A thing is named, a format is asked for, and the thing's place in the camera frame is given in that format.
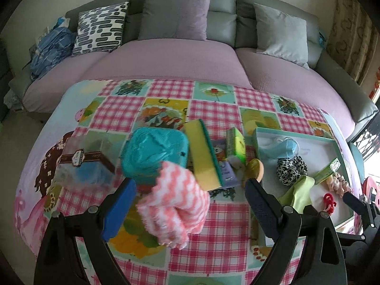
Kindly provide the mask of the red pink yarn scrunchie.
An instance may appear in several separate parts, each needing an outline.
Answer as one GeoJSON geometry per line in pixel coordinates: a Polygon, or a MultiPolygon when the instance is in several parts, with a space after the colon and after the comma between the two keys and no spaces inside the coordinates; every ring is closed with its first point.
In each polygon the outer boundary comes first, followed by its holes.
{"type": "Polygon", "coordinates": [[[337,206],[337,203],[334,199],[334,196],[327,192],[323,196],[323,208],[320,210],[321,212],[326,212],[328,215],[332,215],[337,206]]]}

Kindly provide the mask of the pink satin scrunchie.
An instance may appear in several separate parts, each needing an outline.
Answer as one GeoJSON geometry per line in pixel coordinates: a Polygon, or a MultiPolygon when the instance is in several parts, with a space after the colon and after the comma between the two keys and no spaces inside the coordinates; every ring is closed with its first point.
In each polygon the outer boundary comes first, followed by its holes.
{"type": "Polygon", "coordinates": [[[344,196],[345,193],[347,193],[347,192],[351,193],[352,192],[352,189],[351,189],[349,183],[338,172],[335,172],[332,175],[330,175],[325,180],[325,183],[327,184],[327,187],[328,187],[330,192],[335,192],[341,198],[344,196]]]}

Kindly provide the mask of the light green cloth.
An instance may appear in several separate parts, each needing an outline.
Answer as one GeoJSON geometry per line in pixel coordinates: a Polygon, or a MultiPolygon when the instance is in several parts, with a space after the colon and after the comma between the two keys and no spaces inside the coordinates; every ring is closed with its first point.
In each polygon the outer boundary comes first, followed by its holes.
{"type": "Polygon", "coordinates": [[[278,198],[278,201],[283,206],[291,206],[299,214],[302,214],[303,209],[312,204],[310,190],[314,184],[314,178],[301,176],[283,196],[278,198]]]}

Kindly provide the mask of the green tissue pack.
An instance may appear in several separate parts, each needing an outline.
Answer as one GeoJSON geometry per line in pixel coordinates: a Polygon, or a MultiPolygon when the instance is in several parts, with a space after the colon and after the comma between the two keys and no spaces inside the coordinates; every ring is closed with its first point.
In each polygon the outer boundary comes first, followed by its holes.
{"type": "Polygon", "coordinates": [[[236,127],[226,131],[226,156],[235,169],[242,168],[246,164],[245,140],[236,127]]]}
{"type": "Polygon", "coordinates": [[[314,175],[315,184],[318,185],[325,181],[329,176],[337,172],[340,167],[341,162],[338,158],[334,158],[328,165],[314,175]]]}

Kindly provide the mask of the leopard print scrunchie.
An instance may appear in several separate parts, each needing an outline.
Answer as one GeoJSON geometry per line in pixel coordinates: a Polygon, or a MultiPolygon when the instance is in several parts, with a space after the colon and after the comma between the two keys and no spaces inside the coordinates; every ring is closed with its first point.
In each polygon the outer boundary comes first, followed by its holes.
{"type": "Polygon", "coordinates": [[[283,185],[291,186],[301,176],[308,175],[308,167],[300,155],[293,158],[280,158],[277,162],[276,174],[283,185]]]}

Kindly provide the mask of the round orange tin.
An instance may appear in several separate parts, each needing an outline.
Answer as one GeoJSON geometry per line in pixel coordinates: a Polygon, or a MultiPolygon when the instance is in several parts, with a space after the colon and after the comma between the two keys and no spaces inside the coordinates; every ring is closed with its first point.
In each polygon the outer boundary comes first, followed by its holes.
{"type": "Polygon", "coordinates": [[[245,187],[246,183],[251,179],[255,179],[258,183],[261,183],[263,179],[263,174],[263,163],[257,158],[251,159],[245,167],[245,178],[243,181],[243,188],[245,187]]]}

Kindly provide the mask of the light blue face mask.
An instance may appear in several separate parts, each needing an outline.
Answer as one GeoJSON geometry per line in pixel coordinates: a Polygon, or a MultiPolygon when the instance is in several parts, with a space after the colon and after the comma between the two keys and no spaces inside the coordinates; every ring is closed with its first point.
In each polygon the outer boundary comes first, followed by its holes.
{"type": "Polygon", "coordinates": [[[273,160],[293,158],[298,152],[298,142],[290,137],[276,138],[270,145],[259,147],[259,153],[263,157],[273,160]]]}

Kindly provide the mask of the purple cartoon packet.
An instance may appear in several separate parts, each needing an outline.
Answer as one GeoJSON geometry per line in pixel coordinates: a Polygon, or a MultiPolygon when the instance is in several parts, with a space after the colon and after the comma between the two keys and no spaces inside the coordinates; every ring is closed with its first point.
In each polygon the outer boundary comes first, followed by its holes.
{"type": "Polygon", "coordinates": [[[231,164],[227,160],[226,155],[226,141],[225,140],[213,140],[212,145],[214,153],[218,161],[218,166],[222,174],[221,188],[228,189],[236,187],[240,184],[240,181],[236,177],[236,174],[231,167],[231,164]]]}

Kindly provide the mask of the yellow green sponge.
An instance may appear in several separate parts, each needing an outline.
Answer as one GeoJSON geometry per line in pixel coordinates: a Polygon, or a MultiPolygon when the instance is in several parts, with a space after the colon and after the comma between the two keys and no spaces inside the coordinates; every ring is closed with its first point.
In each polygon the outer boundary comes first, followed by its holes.
{"type": "Polygon", "coordinates": [[[205,191],[222,187],[223,178],[209,133],[202,119],[185,123],[185,134],[189,141],[189,150],[194,176],[205,191]]]}

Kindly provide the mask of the pink white fluffy towel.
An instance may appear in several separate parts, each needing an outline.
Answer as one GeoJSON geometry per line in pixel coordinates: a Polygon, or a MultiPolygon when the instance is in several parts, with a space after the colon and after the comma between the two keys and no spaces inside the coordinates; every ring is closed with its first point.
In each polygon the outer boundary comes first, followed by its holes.
{"type": "Polygon", "coordinates": [[[182,250],[190,234],[202,231],[210,201],[191,171],[163,161],[156,185],[137,203],[137,212],[158,244],[182,250]]]}

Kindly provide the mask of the red plastic stool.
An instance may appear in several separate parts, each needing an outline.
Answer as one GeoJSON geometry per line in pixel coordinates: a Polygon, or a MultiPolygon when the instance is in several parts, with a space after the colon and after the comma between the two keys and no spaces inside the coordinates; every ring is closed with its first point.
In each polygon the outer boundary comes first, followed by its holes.
{"type": "Polygon", "coordinates": [[[374,203],[380,209],[379,185],[370,177],[366,178],[362,184],[362,191],[368,203],[374,203]]]}

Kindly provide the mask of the clear box with blue item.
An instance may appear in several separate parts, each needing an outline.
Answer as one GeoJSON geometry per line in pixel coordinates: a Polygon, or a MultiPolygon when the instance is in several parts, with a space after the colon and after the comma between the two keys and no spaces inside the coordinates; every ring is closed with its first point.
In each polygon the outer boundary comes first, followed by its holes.
{"type": "Polygon", "coordinates": [[[98,136],[78,136],[67,140],[54,180],[73,189],[109,187],[115,176],[112,143],[98,136]]]}

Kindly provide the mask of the teal house-shaped toy box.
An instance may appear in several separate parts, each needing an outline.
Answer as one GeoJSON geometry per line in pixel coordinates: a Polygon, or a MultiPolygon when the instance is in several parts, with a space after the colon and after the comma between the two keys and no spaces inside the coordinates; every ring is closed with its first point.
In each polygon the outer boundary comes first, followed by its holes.
{"type": "Polygon", "coordinates": [[[125,177],[138,185],[155,185],[162,162],[187,165],[189,141],[183,132],[160,127],[136,129],[121,152],[121,169],[125,177]]]}

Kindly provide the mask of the patterned curtain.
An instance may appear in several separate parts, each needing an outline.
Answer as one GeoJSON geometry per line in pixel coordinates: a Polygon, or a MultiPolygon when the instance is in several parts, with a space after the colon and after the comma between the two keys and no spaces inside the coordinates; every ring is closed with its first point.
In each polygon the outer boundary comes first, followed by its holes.
{"type": "Polygon", "coordinates": [[[374,58],[379,33],[358,0],[336,0],[327,52],[361,85],[374,58]]]}

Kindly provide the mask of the purple cushion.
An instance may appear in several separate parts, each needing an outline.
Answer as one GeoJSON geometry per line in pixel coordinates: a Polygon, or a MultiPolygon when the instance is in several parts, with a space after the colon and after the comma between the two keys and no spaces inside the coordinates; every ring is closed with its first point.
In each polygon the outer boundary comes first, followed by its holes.
{"type": "Polygon", "coordinates": [[[139,40],[207,39],[211,0],[145,0],[139,40]]]}

